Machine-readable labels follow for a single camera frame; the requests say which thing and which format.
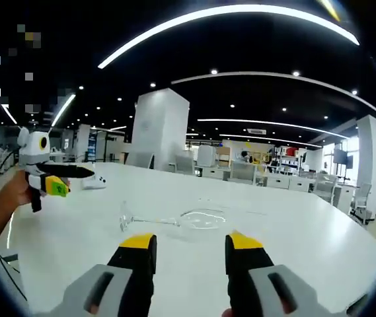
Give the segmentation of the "person's left hand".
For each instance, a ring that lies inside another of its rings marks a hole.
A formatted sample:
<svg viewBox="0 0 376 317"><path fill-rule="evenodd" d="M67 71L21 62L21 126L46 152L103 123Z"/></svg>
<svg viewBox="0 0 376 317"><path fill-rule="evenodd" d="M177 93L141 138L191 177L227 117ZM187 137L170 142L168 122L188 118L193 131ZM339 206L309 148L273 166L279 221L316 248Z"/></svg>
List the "person's left hand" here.
<svg viewBox="0 0 376 317"><path fill-rule="evenodd" d="M25 175L25 171L18 170L0 190L0 216L9 216L18 207L31 203L32 192Z"/></svg>

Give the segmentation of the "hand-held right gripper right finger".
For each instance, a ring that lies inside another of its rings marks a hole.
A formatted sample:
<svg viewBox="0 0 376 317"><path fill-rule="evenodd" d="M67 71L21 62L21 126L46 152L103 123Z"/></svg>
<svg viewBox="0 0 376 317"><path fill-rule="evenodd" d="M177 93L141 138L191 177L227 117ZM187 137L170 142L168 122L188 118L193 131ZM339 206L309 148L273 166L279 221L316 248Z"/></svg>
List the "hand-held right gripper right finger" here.
<svg viewBox="0 0 376 317"><path fill-rule="evenodd" d="M225 271L233 316L345 315L327 310L308 283L274 264L261 242L237 230L225 237Z"/></svg>

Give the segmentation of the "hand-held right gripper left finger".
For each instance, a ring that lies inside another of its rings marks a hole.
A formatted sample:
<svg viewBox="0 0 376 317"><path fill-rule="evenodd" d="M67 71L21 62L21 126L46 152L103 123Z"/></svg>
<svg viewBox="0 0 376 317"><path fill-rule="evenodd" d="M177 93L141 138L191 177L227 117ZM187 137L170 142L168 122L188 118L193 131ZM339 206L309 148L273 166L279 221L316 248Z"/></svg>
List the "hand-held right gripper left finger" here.
<svg viewBox="0 0 376 317"><path fill-rule="evenodd" d="M95 265L72 284L51 316L148 316L154 293L157 237L124 240L106 265Z"/></svg>

